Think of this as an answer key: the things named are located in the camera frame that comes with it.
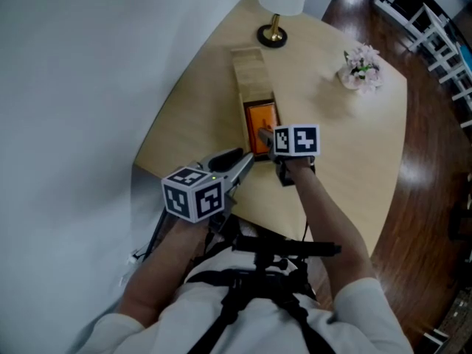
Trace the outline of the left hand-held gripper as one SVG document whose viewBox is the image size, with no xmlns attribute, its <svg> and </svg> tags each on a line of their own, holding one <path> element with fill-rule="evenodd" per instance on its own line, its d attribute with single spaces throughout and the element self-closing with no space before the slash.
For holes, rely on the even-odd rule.
<svg viewBox="0 0 472 354">
<path fill-rule="evenodd" d="M 220 232 L 234 205 L 229 193 L 238 187 L 254 165 L 254 154 L 241 147 L 222 150 L 180 167 L 162 179 L 167 212 L 190 223 L 207 221 Z"/>
</svg>

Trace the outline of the black table leg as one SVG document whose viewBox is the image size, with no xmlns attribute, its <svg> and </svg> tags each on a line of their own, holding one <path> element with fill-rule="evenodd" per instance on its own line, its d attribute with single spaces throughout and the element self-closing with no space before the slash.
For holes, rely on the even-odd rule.
<svg viewBox="0 0 472 354">
<path fill-rule="evenodd" d="M 163 223 L 165 222 L 165 219 L 167 217 L 167 210 L 166 209 L 163 209 L 161 215 L 160 215 L 160 218 L 156 224 L 156 228 L 154 229 L 154 232 L 152 234 L 152 237 L 148 243 L 148 246 L 147 246 L 147 249 L 146 249 L 146 252 L 144 254 L 144 257 L 143 257 L 143 261 L 146 261 L 146 259 L 150 256 L 150 254 L 152 253 L 153 249 L 154 249 L 154 246 L 156 244 L 156 240 L 157 240 L 157 237 L 159 235 L 159 232 L 162 228 L 162 225 Z"/>
</svg>

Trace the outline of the orange snack bag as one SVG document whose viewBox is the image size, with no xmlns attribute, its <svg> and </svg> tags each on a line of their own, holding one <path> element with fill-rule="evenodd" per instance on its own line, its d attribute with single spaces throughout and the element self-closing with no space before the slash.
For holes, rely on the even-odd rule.
<svg viewBox="0 0 472 354">
<path fill-rule="evenodd" d="M 260 139 L 258 132 L 260 128 L 273 130 L 274 127 L 279 125 L 275 103 L 249 106 L 246 109 L 246 121 L 248 123 L 251 151 L 255 156 L 267 154 L 268 147 Z"/>
</svg>

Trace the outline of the black chest harness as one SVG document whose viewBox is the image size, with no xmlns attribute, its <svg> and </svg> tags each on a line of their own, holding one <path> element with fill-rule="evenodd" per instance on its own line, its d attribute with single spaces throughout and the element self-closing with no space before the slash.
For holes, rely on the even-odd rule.
<svg viewBox="0 0 472 354">
<path fill-rule="evenodd" d="M 189 282 L 228 288 L 221 302 L 220 315 L 188 354 L 210 354 L 224 330 L 256 298 L 271 300 L 297 321 L 310 354 L 317 354 L 318 351 L 335 354 L 325 339 L 309 326 L 308 312 L 295 295 L 316 298 L 308 283 L 306 259 L 333 257 L 341 252 L 341 247 L 332 242 L 278 240 L 272 243 L 264 237 L 239 236 L 233 242 L 232 250 L 254 253 L 255 269 L 202 271 L 188 279 Z"/>
</svg>

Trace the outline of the wooden box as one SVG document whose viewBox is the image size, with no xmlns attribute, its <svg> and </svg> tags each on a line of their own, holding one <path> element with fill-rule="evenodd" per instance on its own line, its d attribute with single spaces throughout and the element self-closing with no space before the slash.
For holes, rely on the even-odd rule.
<svg viewBox="0 0 472 354">
<path fill-rule="evenodd" d="M 279 112 L 278 112 L 278 109 L 277 109 L 277 102 L 275 100 L 275 97 L 274 97 L 273 100 L 257 101 L 255 103 L 242 103 L 240 94 L 239 94 L 238 98 L 239 98 L 240 117 L 241 117 L 241 124 L 240 125 L 241 125 L 241 128 L 242 128 L 243 142 L 244 142 L 243 148 L 245 149 L 246 152 L 252 152 L 251 151 L 251 146 L 250 146 L 250 141 L 249 141 L 248 123 L 246 121 L 246 109 L 249 106 L 263 105 L 263 104 L 266 104 L 266 103 L 274 102 L 275 105 L 276 105 L 277 118 L 279 120 L 279 125 L 281 125 L 280 116 L 279 116 Z M 268 154 L 261 155 L 261 156 L 255 156 L 254 155 L 254 158 L 255 158 L 256 162 L 268 161 Z"/>
</svg>

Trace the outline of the person's left forearm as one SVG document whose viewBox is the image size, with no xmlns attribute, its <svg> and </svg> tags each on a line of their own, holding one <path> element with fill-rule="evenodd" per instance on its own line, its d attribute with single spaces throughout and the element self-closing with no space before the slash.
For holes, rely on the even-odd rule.
<svg viewBox="0 0 472 354">
<path fill-rule="evenodd" d="M 128 281 L 116 312 L 143 327 L 154 324 L 171 302 L 207 232 L 207 220 L 198 223 L 177 220 Z"/>
</svg>

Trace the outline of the person's right forearm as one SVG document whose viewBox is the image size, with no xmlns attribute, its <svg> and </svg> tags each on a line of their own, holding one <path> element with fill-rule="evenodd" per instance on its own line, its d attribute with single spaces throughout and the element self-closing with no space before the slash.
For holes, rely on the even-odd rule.
<svg viewBox="0 0 472 354">
<path fill-rule="evenodd" d="M 322 260 L 333 298 L 345 286 L 375 273 L 367 246 L 352 221 L 330 197 L 305 158 L 286 162 L 315 241 L 333 242 L 341 252 Z"/>
</svg>

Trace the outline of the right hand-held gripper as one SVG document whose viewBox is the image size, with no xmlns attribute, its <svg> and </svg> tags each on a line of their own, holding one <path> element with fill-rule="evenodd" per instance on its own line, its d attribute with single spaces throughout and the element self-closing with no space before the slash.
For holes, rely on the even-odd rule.
<svg viewBox="0 0 472 354">
<path fill-rule="evenodd" d="M 294 185 L 286 165 L 287 160 L 306 158 L 310 161 L 310 169 L 315 172 L 314 161 L 320 154 L 317 124 L 279 125 L 274 130 L 259 128 L 257 135 L 261 142 L 257 152 L 268 154 L 275 163 L 277 178 L 283 187 Z"/>
</svg>

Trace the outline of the pink flowers in white pot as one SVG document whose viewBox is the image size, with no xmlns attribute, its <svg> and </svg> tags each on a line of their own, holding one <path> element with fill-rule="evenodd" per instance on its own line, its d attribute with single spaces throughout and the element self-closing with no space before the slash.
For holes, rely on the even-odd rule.
<svg viewBox="0 0 472 354">
<path fill-rule="evenodd" d="M 344 65 L 337 71 L 341 84 L 363 94 L 375 92 L 383 83 L 379 51 L 362 44 L 344 51 Z"/>
</svg>

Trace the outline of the wooden sliding box lid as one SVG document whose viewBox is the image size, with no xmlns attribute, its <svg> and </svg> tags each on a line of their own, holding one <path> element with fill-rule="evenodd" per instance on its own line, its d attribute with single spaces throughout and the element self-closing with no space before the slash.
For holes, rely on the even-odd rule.
<svg viewBox="0 0 472 354">
<path fill-rule="evenodd" d="M 242 103 L 273 100 L 274 91 L 260 47 L 231 50 Z"/>
</svg>

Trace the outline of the white table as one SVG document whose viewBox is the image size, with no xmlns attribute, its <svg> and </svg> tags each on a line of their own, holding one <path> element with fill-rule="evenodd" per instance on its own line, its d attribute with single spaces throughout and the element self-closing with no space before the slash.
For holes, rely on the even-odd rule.
<svg viewBox="0 0 472 354">
<path fill-rule="evenodd" d="M 425 4 L 407 21 L 404 28 L 410 33 L 414 34 L 416 28 L 414 27 L 414 22 L 425 13 L 429 25 L 428 27 L 420 33 L 420 35 L 413 41 L 413 43 L 408 47 L 410 52 L 416 50 L 420 44 L 424 44 L 432 35 L 438 35 L 440 39 L 444 42 L 447 48 L 452 49 L 454 52 L 454 44 L 449 38 L 448 34 L 445 31 L 445 23 L 443 23 L 440 18 Z"/>
<path fill-rule="evenodd" d="M 450 79 L 459 79 L 465 75 L 472 82 L 472 71 L 463 63 L 455 44 L 454 52 L 451 50 L 432 65 L 428 67 L 429 71 L 434 71 L 438 67 L 442 68 L 446 74 L 439 79 L 439 84 L 443 84 Z"/>
<path fill-rule="evenodd" d="M 456 82 L 458 92 L 451 98 L 453 104 L 459 109 L 459 126 L 461 128 L 472 127 L 472 86 L 466 88 L 463 82 Z"/>
</svg>

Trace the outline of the blue box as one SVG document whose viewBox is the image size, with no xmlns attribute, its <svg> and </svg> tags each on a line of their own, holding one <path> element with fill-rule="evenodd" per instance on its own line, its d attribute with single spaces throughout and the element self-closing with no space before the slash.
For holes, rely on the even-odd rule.
<svg viewBox="0 0 472 354">
<path fill-rule="evenodd" d="M 457 50 L 463 63 L 472 71 L 472 53 L 466 44 L 456 42 Z"/>
</svg>

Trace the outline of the person's white shirt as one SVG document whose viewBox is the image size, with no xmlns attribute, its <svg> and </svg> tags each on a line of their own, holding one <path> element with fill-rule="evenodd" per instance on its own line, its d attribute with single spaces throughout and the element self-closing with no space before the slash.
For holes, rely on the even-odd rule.
<svg viewBox="0 0 472 354">
<path fill-rule="evenodd" d="M 148 328 L 110 313 L 94 326 L 77 354 L 187 354 L 221 312 L 226 287 L 185 282 Z M 414 354 L 375 278 L 345 286 L 333 311 L 297 294 L 309 325 L 336 354 Z M 298 323 L 268 299 L 255 299 L 228 326 L 212 354 L 308 354 Z"/>
</svg>

